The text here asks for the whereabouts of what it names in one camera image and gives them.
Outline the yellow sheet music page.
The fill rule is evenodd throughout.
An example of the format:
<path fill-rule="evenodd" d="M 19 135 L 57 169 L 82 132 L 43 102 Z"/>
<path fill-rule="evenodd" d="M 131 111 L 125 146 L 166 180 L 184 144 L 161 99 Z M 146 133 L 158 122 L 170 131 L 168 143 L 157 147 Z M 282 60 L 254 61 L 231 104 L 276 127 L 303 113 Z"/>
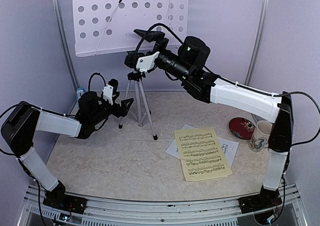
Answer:
<path fill-rule="evenodd" d="M 186 181 L 226 178 L 233 173 L 213 128 L 176 130 L 174 135 Z"/>

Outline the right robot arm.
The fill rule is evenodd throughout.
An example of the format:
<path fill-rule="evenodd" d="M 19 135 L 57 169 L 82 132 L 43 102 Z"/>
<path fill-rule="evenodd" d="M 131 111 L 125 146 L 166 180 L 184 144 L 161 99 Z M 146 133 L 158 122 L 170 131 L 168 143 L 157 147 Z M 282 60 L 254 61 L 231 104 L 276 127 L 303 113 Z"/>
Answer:
<path fill-rule="evenodd" d="M 205 103 L 222 104 L 249 112 L 272 124 L 268 139 L 269 160 L 260 193 L 239 199 L 242 211 L 281 205 L 279 185 L 289 164 L 292 147 L 293 110 L 289 94 L 275 94 L 229 81 L 204 67 L 211 52 L 199 38 L 187 36 L 178 53 L 167 50 L 164 32 L 135 29 L 141 40 L 126 61 L 141 72 L 154 68 L 164 70 L 181 81 L 182 87 L 195 99 Z"/>

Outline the white perforated music stand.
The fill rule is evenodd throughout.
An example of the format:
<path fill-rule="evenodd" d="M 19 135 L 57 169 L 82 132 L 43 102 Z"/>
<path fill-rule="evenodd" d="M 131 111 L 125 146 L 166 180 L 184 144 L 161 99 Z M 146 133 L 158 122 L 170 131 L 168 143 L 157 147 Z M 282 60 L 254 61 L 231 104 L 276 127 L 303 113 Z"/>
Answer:
<path fill-rule="evenodd" d="M 94 58 L 135 50 L 135 29 L 166 33 L 168 48 L 177 49 L 187 35 L 189 0 L 72 0 L 74 49 L 79 58 Z"/>

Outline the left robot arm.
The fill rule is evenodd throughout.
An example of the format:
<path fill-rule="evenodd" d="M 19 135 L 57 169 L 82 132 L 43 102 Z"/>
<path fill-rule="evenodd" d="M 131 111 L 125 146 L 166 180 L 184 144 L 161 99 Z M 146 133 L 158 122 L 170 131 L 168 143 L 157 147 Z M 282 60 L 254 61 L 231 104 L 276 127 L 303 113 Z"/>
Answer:
<path fill-rule="evenodd" d="M 78 100 L 78 111 L 74 117 L 45 110 L 26 101 L 8 109 L 10 115 L 1 126 L 1 135 L 26 174 L 45 189 L 44 204 L 66 208 L 72 205 L 72 198 L 36 151 L 35 134 L 43 132 L 86 140 L 100 130 L 111 115 L 117 118 L 127 116 L 134 100 L 129 98 L 116 103 L 118 96 L 118 93 L 112 93 L 107 98 L 94 91 L 85 92 Z"/>

